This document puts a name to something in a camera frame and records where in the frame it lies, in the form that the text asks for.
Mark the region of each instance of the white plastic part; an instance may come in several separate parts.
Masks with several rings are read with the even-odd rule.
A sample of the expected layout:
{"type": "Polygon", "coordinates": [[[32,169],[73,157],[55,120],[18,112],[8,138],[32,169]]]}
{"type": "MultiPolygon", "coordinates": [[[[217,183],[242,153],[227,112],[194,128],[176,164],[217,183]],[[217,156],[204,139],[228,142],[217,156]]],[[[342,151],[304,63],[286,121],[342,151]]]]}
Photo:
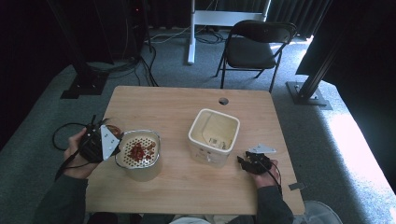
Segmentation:
{"type": "Polygon", "coordinates": [[[256,147],[250,148],[248,151],[251,153],[257,153],[257,154],[276,153],[276,149],[268,147],[264,144],[258,144],[256,147]]]}
{"type": "Polygon", "coordinates": [[[100,126],[102,135],[102,154],[103,160],[107,161],[119,145],[120,140],[107,128],[106,125],[100,126]]]}

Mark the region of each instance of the chair leg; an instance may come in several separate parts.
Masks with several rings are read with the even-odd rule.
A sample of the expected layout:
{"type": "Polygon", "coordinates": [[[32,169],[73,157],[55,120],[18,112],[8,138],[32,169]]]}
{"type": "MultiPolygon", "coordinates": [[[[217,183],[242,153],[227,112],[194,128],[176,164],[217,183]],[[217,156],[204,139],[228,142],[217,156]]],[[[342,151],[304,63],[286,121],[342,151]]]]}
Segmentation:
{"type": "Polygon", "coordinates": [[[221,85],[220,88],[223,89],[224,88],[224,78],[225,78],[225,60],[223,59],[223,68],[222,68],[222,72],[221,72],[221,85]]]}
{"type": "Polygon", "coordinates": [[[271,80],[271,85],[270,85],[270,90],[269,90],[270,93],[271,93],[271,91],[272,91],[272,88],[274,87],[275,77],[276,77],[276,73],[277,73],[277,68],[278,68],[279,65],[280,65],[280,60],[282,60],[282,51],[280,51],[280,52],[279,52],[279,56],[277,56],[276,67],[275,67],[273,79],[271,80]]]}
{"type": "Polygon", "coordinates": [[[263,72],[264,70],[265,70],[265,69],[262,69],[262,70],[260,71],[260,73],[257,74],[257,76],[255,76],[254,78],[258,78],[258,77],[262,74],[262,72],[263,72]]]}
{"type": "Polygon", "coordinates": [[[216,72],[216,75],[214,77],[217,77],[219,75],[219,70],[221,68],[221,64],[222,64],[223,61],[224,61],[224,54],[221,55],[220,63],[219,63],[219,66],[218,66],[218,71],[216,72]]]}
{"type": "Polygon", "coordinates": [[[273,79],[271,80],[271,85],[270,85],[270,90],[269,92],[271,93],[272,88],[274,87],[274,83],[275,83],[275,77],[276,77],[276,73],[277,73],[277,68],[279,67],[279,63],[276,65],[275,67],[275,71],[274,71],[274,75],[273,75],[273,79]]]}

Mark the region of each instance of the hole in table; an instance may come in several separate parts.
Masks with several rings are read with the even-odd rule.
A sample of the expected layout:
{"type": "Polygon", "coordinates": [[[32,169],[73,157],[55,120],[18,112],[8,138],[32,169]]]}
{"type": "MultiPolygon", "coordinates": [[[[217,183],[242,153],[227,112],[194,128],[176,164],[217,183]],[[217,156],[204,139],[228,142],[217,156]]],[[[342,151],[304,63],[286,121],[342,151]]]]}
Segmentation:
{"type": "Polygon", "coordinates": [[[219,103],[220,103],[221,105],[227,105],[228,102],[229,102],[229,101],[228,101],[227,98],[224,98],[224,97],[219,98],[219,103]]]}

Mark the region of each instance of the light stand base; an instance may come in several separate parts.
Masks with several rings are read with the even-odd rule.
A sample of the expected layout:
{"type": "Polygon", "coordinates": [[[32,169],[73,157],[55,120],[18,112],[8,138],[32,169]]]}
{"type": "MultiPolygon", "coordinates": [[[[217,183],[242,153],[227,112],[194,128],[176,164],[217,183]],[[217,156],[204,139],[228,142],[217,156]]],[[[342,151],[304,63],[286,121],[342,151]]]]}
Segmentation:
{"type": "Polygon", "coordinates": [[[302,99],[299,96],[299,92],[301,87],[304,85],[303,82],[286,82],[286,85],[289,88],[291,97],[293,101],[297,105],[318,105],[322,110],[332,110],[332,106],[329,101],[324,100],[320,90],[317,89],[315,93],[309,99],[302,99]]]}
{"type": "Polygon", "coordinates": [[[61,99],[77,99],[80,95],[101,95],[109,73],[94,73],[96,77],[92,83],[84,86],[79,85],[79,78],[77,75],[69,90],[62,93],[61,99]]]}

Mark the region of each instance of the red food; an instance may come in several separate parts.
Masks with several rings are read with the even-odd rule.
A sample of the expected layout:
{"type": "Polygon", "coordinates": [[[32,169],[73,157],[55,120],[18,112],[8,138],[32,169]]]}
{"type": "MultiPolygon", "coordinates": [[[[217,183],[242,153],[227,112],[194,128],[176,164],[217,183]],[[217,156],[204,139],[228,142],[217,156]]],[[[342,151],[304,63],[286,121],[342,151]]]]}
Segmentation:
{"type": "Polygon", "coordinates": [[[143,160],[145,155],[145,148],[142,147],[142,144],[140,142],[138,142],[132,147],[129,157],[131,157],[135,161],[141,161],[143,160]]]}

